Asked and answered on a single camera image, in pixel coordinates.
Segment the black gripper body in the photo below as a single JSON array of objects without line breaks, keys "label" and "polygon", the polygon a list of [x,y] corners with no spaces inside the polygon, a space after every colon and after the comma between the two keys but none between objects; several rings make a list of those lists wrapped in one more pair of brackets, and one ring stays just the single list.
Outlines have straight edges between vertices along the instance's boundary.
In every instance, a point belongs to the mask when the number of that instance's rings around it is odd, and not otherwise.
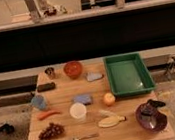
[{"label": "black gripper body", "polygon": [[152,99],[148,99],[148,101],[143,105],[143,107],[140,110],[140,114],[146,115],[146,116],[152,116],[154,115],[155,111],[160,108],[164,107],[165,103],[163,101],[156,101]]}]

